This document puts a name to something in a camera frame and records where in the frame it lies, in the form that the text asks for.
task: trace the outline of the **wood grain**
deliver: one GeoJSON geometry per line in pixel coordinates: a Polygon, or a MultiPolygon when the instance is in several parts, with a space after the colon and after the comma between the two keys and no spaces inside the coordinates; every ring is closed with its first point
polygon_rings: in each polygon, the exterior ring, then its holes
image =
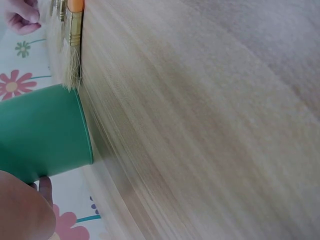
{"type": "Polygon", "coordinates": [[[86,3],[84,174],[110,239],[319,239],[319,13],[86,3]]]}

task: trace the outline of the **green flower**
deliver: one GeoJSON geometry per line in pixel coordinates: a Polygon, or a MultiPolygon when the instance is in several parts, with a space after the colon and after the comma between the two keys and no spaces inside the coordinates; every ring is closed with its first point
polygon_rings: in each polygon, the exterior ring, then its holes
{"type": "Polygon", "coordinates": [[[25,57],[29,56],[28,50],[30,50],[31,46],[29,46],[29,43],[26,41],[18,42],[17,46],[15,47],[15,50],[18,51],[17,56],[22,56],[24,59],[25,57]]]}

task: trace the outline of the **floral tablecloth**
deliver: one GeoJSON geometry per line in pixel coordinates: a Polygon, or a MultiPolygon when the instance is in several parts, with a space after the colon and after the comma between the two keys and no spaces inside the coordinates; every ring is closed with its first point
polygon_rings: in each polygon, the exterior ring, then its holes
{"type": "MultiPolygon", "coordinates": [[[[0,42],[0,102],[51,86],[45,27],[0,42]]],[[[56,230],[50,240],[107,240],[99,211],[79,169],[53,176],[56,230]]]]}

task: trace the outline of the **green cup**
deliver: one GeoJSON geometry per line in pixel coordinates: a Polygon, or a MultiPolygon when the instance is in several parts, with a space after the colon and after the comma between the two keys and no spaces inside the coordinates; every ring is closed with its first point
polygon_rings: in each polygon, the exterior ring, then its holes
{"type": "Polygon", "coordinates": [[[0,102],[0,170],[30,184],[92,163],[75,90],[55,85],[0,102]]]}

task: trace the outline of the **orange brush handle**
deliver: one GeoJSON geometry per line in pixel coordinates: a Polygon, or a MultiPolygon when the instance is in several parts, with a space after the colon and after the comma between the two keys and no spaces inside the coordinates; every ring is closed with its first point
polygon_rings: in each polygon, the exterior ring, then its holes
{"type": "Polygon", "coordinates": [[[68,9],[72,13],[79,13],[84,10],[85,1],[84,0],[68,0],[68,9]]]}

